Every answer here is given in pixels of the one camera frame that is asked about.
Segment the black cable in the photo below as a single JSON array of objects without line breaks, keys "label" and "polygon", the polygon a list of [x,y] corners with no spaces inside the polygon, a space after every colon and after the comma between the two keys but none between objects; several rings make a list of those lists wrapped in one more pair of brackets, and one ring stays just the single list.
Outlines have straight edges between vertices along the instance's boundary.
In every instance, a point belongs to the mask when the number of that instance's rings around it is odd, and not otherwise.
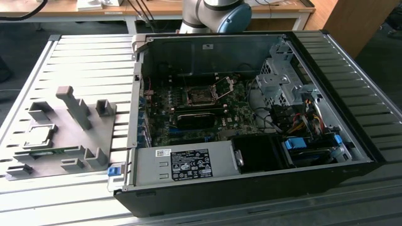
[{"label": "black cable", "polygon": [[150,23],[150,21],[149,21],[148,15],[145,14],[145,11],[144,11],[144,9],[142,9],[142,7],[141,7],[141,5],[140,5],[140,3],[138,3],[137,0],[136,0],[136,2],[137,2],[137,6],[138,6],[138,8],[140,8],[140,11],[141,11],[141,16],[144,16],[145,22],[146,22],[146,23],[149,24],[149,26],[150,26],[152,32],[156,33],[156,32],[154,32],[153,25],[152,25],[152,23]]},{"label": "black cable", "polygon": [[271,4],[269,2],[267,2],[265,0],[264,0],[264,2],[267,3],[267,4],[263,4],[263,3],[260,3],[257,0],[253,0],[259,5],[261,5],[261,6],[268,6],[269,7],[269,19],[272,18],[272,11],[271,11],[271,6],[279,6],[277,4]]},{"label": "black cable", "polygon": [[148,11],[148,13],[149,13],[149,16],[150,16],[152,20],[154,20],[154,18],[153,18],[153,16],[152,16],[152,13],[150,13],[150,11],[149,11],[149,9],[148,9],[148,6],[146,6],[145,3],[144,3],[144,0],[140,0],[140,2],[142,3],[142,5],[144,5],[144,7],[145,7],[145,9],[146,9],[146,11]]},{"label": "black cable", "polygon": [[247,93],[247,96],[245,96],[248,107],[249,107],[249,109],[253,111],[255,116],[256,116],[260,120],[263,120],[264,123],[268,123],[268,125],[276,130],[277,133],[283,134],[284,132],[281,131],[281,129],[280,129],[271,121],[268,121],[264,117],[261,117],[261,116],[255,112],[255,110],[256,110],[256,109],[260,109],[260,108],[252,109],[252,107],[249,106],[249,93],[251,93],[251,87],[252,87],[255,81],[256,81],[256,80],[253,79],[252,82],[251,82],[251,84],[249,84],[248,93]]},{"label": "black cable", "polygon": [[48,3],[48,0],[42,0],[42,2],[40,3],[40,5],[36,7],[34,10],[32,10],[30,13],[22,15],[22,16],[15,16],[15,17],[9,17],[9,16],[0,16],[0,20],[3,21],[21,21],[25,20],[28,18],[30,18],[34,14],[38,13],[38,11],[42,9],[42,7],[45,6],[45,4]]}]

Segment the blue tab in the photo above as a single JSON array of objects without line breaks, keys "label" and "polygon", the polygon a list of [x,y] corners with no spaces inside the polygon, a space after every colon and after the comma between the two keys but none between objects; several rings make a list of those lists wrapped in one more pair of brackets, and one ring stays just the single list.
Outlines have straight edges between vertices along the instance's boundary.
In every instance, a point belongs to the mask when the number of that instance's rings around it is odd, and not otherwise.
[{"label": "blue tab", "polygon": [[307,147],[304,139],[301,137],[289,138],[284,142],[287,149],[296,149]]},{"label": "blue tab", "polygon": [[112,176],[120,176],[121,175],[121,167],[109,167],[106,169],[106,175],[109,177],[112,177]]},{"label": "blue tab", "polygon": [[287,148],[287,149],[291,149],[291,143],[289,143],[288,140],[284,142],[284,145],[285,145],[285,148]]},{"label": "blue tab", "polygon": [[335,138],[337,144],[341,144],[341,142],[343,142],[341,137],[339,135],[335,135],[333,138]]}]

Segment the power supply label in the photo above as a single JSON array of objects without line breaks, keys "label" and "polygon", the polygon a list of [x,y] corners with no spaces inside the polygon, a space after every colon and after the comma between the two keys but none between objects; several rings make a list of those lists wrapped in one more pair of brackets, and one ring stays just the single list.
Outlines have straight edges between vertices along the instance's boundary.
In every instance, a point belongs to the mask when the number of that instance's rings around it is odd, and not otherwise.
[{"label": "power supply label", "polygon": [[212,177],[208,149],[170,152],[169,160],[173,181]]}]

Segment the red wire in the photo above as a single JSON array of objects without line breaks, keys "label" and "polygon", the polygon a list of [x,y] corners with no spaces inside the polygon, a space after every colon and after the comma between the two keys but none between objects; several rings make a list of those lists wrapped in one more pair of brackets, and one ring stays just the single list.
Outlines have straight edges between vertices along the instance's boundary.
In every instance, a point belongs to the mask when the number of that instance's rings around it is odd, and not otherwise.
[{"label": "red wire", "polygon": [[297,113],[295,116],[293,116],[293,126],[295,126],[295,121],[296,121],[296,116],[299,116],[300,113]]}]

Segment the cable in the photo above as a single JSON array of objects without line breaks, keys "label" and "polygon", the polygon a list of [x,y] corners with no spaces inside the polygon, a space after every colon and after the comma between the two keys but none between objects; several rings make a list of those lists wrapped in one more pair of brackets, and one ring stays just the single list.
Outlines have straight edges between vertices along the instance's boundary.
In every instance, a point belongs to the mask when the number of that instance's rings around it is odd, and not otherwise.
[{"label": "cable", "polygon": [[252,107],[249,106],[249,93],[251,93],[251,87],[252,87],[252,84],[255,83],[255,81],[256,81],[256,80],[252,79],[252,82],[251,82],[249,88],[248,88],[248,92],[247,92],[247,96],[245,96],[248,107],[249,107],[249,109],[253,111],[255,116],[256,116],[260,120],[263,120],[264,123],[268,123],[268,125],[276,130],[277,133],[283,133],[281,129],[280,129],[271,121],[268,121],[263,116],[260,116],[260,115],[255,112],[255,110],[256,110],[256,109],[260,109],[260,108],[252,109]]},{"label": "cable", "polygon": [[1,89],[0,92],[3,92],[3,91],[20,91],[20,89]]},{"label": "cable", "polygon": [[153,16],[152,16],[152,13],[150,13],[150,11],[149,11],[149,9],[148,9],[148,6],[146,6],[145,3],[144,3],[144,0],[140,0],[140,2],[142,3],[142,5],[144,5],[144,7],[145,7],[145,9],[146,9],[146,12],[149,13],[149,16],[150,16],[152,20],[154,20],[154,18],[153,18]]},{"label": "cable", "polygon": [[264,2],[267,3],[267,4],[263,4],[263,3],[260,3],[257,0],[253,0],[259,5],[261,5],[261,6],[268,6],[269,7],[269,19],[272,18],[272,11],[271,11],[271,6],[279,6],[279,4],[271,4],[269,2],[267,2],[265,0],[264,0]]},{"label": "cable", "polygon": [[132,9],[136,11],[138,17],[144,18],[145,23],[148,23],[149,26],[150,26],[152,32],[156,33],[156,32],[154,32],[153,25],[150,24],[149,18],[148,18],[148,16],[146,16],[145,12],[144,12],[144,9],[142,9],[142,7],[141,7],[141,5],[140,5],[140,3],[138,3],[137,0],[136,0],[136,2],[137,2],[137,6],[138,6],[141,12],[137,10],[137,8],[133,6],[133,4],[130,3],[130,1],[128,0],[128,3],[129,3],[129,5],[130,5]]},{"label": "cable", "polygon": [[38,13],[38,11],[42,9],[42,7],[45,6],[46,3],[48,3],[48,0],[42,0],[40,5],[36,7],[34,10],[32,10],[30,13],[28,13],[22,16],[15,16],[15,17],[0,16],[0,20],[3,20],[3,21],[21,21],[21,20],[25,20],[25,19],[30,18],[34,14]]},{"label": "cable", "polygon": [[149,96],[149,102],[150,102],[150,106],[152,106],[152,96],[149,95],[149,91],[150,91],[150,77],[148,77],[148,91],[146,91],[146,95]]}]

